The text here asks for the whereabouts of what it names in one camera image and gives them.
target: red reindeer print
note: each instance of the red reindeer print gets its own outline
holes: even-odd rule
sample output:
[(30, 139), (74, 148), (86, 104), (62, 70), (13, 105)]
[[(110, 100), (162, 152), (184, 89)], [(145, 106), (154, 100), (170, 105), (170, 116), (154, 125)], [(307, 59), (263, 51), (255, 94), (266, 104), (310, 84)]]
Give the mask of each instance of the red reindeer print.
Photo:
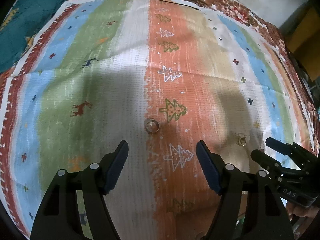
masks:
[(73, 108), (78, 108), (78, 111), (74, 112), (72, 111), (72, 113), (74, 113), (74, 115), (70, 115), (70, 116), (81, 116), (83, 115), (83, 108), (87, 106), (91, 109), (92, 104), (90, 102), (85, 101), (84, 103), (80, 104), (80, 105), (73, 105)]

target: bed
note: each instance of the bed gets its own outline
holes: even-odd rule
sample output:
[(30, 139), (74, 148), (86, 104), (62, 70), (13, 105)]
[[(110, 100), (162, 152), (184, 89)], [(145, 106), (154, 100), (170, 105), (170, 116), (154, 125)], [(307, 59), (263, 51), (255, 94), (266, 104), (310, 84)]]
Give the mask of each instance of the bed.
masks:
[[(0, 198), (26, 237), (55, 173), (123, 139), (129, 157), (105, 197), (121, 239), (206, 232), (220, 198), (201, 139), (251, 173), (254, 149), (296, 168), (268, 137), (319, 152), (318, 115), (279, 31), (233, 0), (67, 0), (0, 80)], [(80, 193), (78, 205), (90, 237)]]

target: orange stripe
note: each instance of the orange stripe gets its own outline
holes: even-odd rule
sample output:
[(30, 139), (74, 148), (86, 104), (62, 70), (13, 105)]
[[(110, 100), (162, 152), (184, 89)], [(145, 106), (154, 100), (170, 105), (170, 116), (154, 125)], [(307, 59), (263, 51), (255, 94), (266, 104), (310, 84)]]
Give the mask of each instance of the orange stripe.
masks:
[[(204, 77), (199, 75), (205, 69), (197, 53), (197, 40), (187, 28), (183, 10), (179, 5), (151, 0), (149, 20), (150, 52), (145, 76), (148, 111), (145, 117), (154, 118), (160, 124), (159, 132), (150, 135), (147, 141), (148, 162), (155, 187), (154, 219), (158, 222), (158, 240), (175, 239), (175, 215), (218, 202), (219, 198), (207, 185), (195, 150), (198, 140), (204, 139), (213, 151), (219, 127), (212, 129), (210, 115), (214, 99)], [(160, 28), (174, 33), (174, 36), (161, 38)], [(171, 42), (179, 48), (164, 52), (164, 46), (160, 45), (164, 42)], [(182, 76), (164, 82), (164, 75), (157, 72), (163, 65), (180, 71)], [(170, 102), (177, 100), (187, 108), (187, 113), (168, 123), (166, 113), (159, 111), (166, 107), (166, 98)], [(164, 156), (170, 154), (169, 144), (176, 149), (180, 145), (194, 154), (184, 168), (179, 165), (173, 171), (171, 161), (164, 160)]]
[(289, 80), (289, 77), (287, 76), (284, 70), (284, 66), (282, 65), (281, 61), (279, 61), (279, 59), (277, 58), (275, 52), (271, 50), (267, 44), (264, 44), (264, 46), (268, 50), (269, 54), (271, 55), (273, 62), (275, 63), (279, 73), (281, 74), (284, 80), (284, 86), (289, 94), (290, 100), (293, 105), (294, 115), (296, 116), (296, 119), (297, 119), (297, 124), (299, 127), (299, 133), (301, 138), (301, 146), (304, 147), (305, 149), (311, 150), (309, 149), (310, 148), (309, 130), (308, 130), (307, 124), (303, 119), (303, 116), (299, 107), (299, 100), (296, 97), (296, 94), (294, 93), (293, 86)]

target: green stripe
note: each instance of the green stripe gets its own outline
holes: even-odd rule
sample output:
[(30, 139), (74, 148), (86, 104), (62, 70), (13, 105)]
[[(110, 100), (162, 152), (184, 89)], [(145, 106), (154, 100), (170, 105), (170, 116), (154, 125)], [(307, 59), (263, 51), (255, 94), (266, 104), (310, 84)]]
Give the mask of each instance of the green stripe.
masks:
[(271, 66), (268, 64), (264, 57), (264, 53), (261, 51), (261, 49), (257, 46), (257, 44), (254, 42), (254, 40), (251, 38), (251, 36), (247, 33), (246, 30), (243, 28), (240, 28), (243, 35), (247, 39), (248, 44), (251, 46), (253, 51), (256, 54), (256, 58), (260, 59), (263, 64), (266, 66), (267, 74), (270, 79), (270, 82), (272, 84), (273, 89), (278, 92), (275, 93), (276, 99), (278, 102), (279, 110), (280, 110), (280, 116), (283, 124), (283, 130), (284, 130), (284, 138), (286, 143), (293, 143), (294, 137), (293, 137), (293, 129), (292, 129), (292, 121), (290, 118), (289, 110), (287, 108), (287, 105), (284, 101), (284, 93), (280, 87), (278, 78), (276, 74), (273, 72)]
[[(93, 154), (94, 119), (98, 109), (98, 88), (105, 83), (100, 70), (101, 61), (93, 60), (91, 66), (81, 68), (85, 60), (99, 58), (107, 64), (115, 44), (117, 30), (124, 11), (131, 0), (105, 0), (92, 12), (79, 29), (60, 66), (55, 69), (55, 79), (42, 96), (38, 120), (40, 141), (40, 185), (43, 191), (49, 186), (58, 169), (70, 170), (74, 163), (81, 169), (91, 162), (99, 162), (100, 154)], [(108, 38), (99, 44), (102, 38)], [(82, 116), (71, 116), (73, 105), (88, 101), (91, 109), (84, 107)]]

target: teal cloth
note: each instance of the teal cloth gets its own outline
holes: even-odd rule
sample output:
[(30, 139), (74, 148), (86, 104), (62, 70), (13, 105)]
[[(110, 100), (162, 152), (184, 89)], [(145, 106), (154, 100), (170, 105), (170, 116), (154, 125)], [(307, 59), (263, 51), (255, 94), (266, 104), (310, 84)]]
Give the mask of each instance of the teal cloth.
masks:
[(18, 9), (0, 31), (0, 73), (11, 68), (27, 47), (26, 37), (32, 37), (52, 18), (65, 0), (18, 0)]

